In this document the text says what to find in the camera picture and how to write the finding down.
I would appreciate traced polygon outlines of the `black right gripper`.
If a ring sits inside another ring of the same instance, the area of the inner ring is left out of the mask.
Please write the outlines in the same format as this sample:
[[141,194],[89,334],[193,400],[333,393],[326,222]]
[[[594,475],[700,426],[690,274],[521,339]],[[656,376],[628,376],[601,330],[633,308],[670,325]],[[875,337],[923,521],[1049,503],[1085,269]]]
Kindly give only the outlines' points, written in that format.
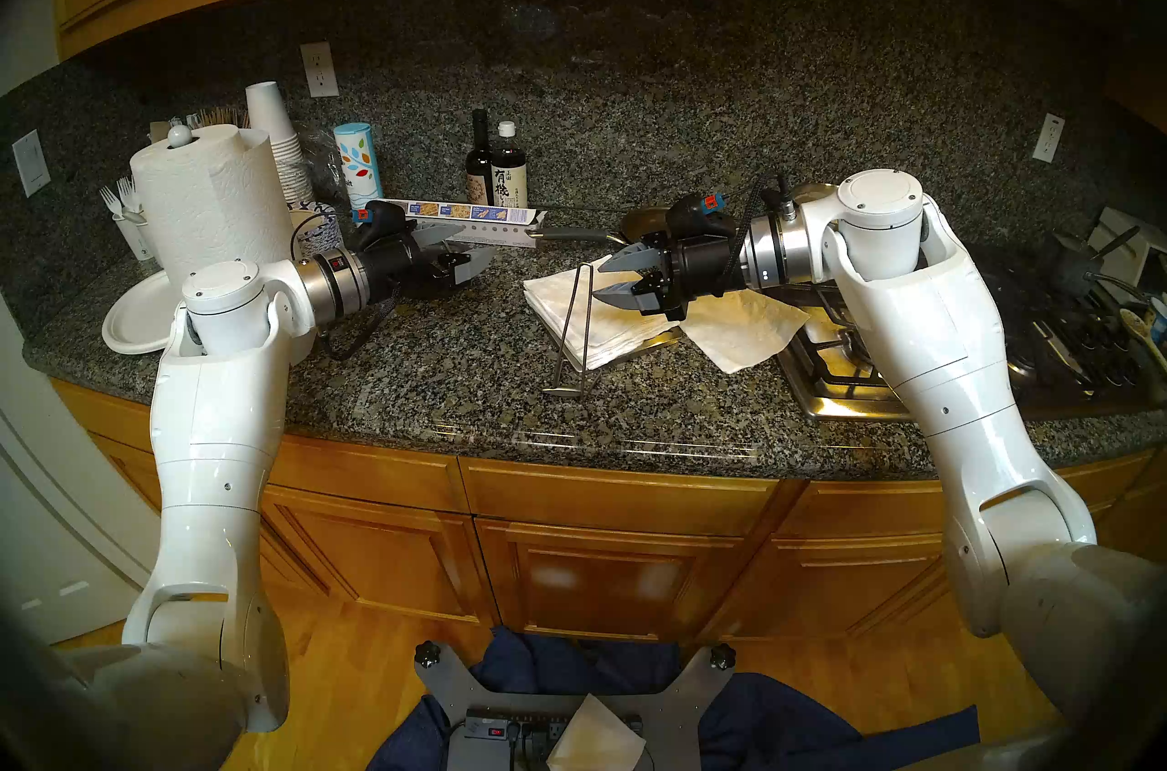
[[732,237],[694,234],[670,240],[665,233],[635,241],[601,262],[601,273],[657,273],[654,283],[626,281],[593,290],[593,297],[615,309],[662,313],[669,321],[683,321],[687,306],[703,296],[745,290],[748,283],[740,258],[731,258]]

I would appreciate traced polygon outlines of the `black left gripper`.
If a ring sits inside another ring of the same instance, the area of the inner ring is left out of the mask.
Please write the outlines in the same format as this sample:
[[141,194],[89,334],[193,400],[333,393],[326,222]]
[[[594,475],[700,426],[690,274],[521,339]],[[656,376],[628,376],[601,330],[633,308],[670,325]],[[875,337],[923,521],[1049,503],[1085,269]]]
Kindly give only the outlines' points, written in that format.
[[463,231],[464,223],[417,223],[414,241],[377,241],[366,247],[366,304],[378,304],[401,292],[413,296],[453,290],[481,275],[492,262],[497,248],[436,246]]

